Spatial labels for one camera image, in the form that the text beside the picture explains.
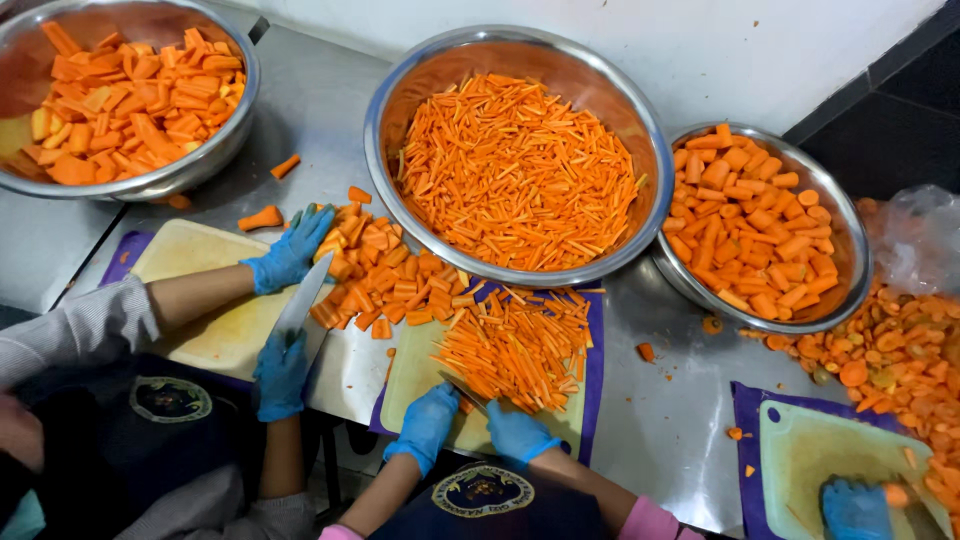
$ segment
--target pink sleeve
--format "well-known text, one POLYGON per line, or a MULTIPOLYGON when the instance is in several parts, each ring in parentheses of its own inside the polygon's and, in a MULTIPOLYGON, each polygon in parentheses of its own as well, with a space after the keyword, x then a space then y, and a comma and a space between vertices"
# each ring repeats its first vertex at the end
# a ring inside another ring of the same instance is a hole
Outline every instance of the pink sleeve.
POLYGON ((318 540, 363 540, 363 536, 342 525, 331 525, 324 528, 318 540))
POLYGON ((673 514, 653 504, 646 497, 638 497, 630 511, 627 523, 623 524, 618 540, 703 540, 703 536, 689 529, 680 535, 680 522, 673 514))

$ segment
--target blue glove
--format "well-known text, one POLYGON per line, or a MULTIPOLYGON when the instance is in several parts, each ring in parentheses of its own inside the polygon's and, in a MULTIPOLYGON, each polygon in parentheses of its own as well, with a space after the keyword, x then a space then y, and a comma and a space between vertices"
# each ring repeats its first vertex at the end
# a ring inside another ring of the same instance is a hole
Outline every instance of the blue glove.
POLYGON ((303 385, 310 371, 305 346, 303 330, 296 338, 275 331, 256 356, 253 378, 260 383, 260 408, 256 411, 260 422, 282 420, 303 410, 303 385))
POLYGON ((550 435, 550 430, 525 412, 503 412, 500 402, 491 400, 487 404, 487 431, 493 441, 496 452, 520 466, 526 466, 531 459, 548 449, 560 446, 560 437, 550 435))
POLYGON ((460 395, 449 382, 441 382, 427 390, 407 407, 400 438, 387 445, 383 460, 390 461, 394 454, 406 452, 417 460, 421 477, 426 477, 450 433, 450 423, 459 403, 460 395))
POLYGON ((310 205, 306 212, 298 211, 290 220, 290 228, 270 246, 267 255, 241 260, 253 269, 253 292, 270 294, 303 281, 335 214, 332 205, 320 211, 317 205, 310 205))
POLYGON ((880 486, 867 487, 844 479, 824 486, 824 521, 836 540, 891 540, 887 499, 880 486))

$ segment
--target cutting board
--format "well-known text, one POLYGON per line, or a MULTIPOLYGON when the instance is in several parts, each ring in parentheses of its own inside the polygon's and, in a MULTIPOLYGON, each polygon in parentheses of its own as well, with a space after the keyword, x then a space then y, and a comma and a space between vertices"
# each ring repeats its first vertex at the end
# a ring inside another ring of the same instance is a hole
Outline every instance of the cutting board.
MULTIPOLYGON (((767 525, 787 540, 823 538, 820 486, 831 475, 876 483, 903 475, 952 537, 947 511, 924 488, 926 444, 888 430, 832 414, 766 400, 760 406, 760 471, 767 525), (903 455, 917 457, 911 469, 903 455)), ((913 530, 901 510, 891 509, 894 538, 911 540, 913 530)))
MULTIPOLYGON (((403 414, 407 406, 426 393, 431 386, 444 381, 437 372, 450 372, 440 362, 429 357, 438 352, 433 342, 440 343, 443 340, 446 326, 434 321, 415 327, 402 325, 402 328, 400 341, 396 346, 394 367, 390 371, 383 407, 380 409, 380 423, 387 430, 396 433, 403 429, 403 414)), ((551 433, 570 445, 570 455, 574 459, 580 455, 580 432, 584 424, 583 389, 587 387, 586 380, 585 376, 580 392, 569 395, 565 406, 566 413, 543 410, 534 416, 550 428, 551 433)), ((510 403, 504 404, 503 408, 518 410, 510 403)), ((474 410, 469 415, 457 412, 445 446, 481 454, 496 454, 490 432, 487 431, 487 417, 479 410, 474 410)))
MULTIPOLYGON (((143 282, 175 278, 260 257, 270 246, 183 219, 168 221, 131 269, 143 282)), ((297 290, 249 296, 164 334, 153 352, 175 362, 252 381, 256 355, 297 290)))

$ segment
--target apron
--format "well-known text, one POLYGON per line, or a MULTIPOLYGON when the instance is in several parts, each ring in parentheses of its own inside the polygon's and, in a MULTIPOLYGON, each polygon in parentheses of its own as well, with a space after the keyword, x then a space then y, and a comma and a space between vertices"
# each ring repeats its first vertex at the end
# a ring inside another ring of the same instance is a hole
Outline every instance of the apron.
POLYGON ((592 495, 477 462, 421 493, 370 539, 608 537, 592 495))
POLYGON ((56 367, 17 398, 43 423, 41 537, 111 538, 157 499, 236 460, 237 407, 159 356, 56 367))

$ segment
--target clear plastic bag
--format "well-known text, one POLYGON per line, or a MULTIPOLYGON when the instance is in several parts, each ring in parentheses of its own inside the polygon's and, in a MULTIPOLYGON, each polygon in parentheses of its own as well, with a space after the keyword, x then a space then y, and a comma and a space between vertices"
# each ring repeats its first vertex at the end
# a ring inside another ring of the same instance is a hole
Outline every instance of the clear plastic bag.
POLYGON ((960 293, 960 196, 925 184, 857 206, 883 282, 910 294, 960 293))

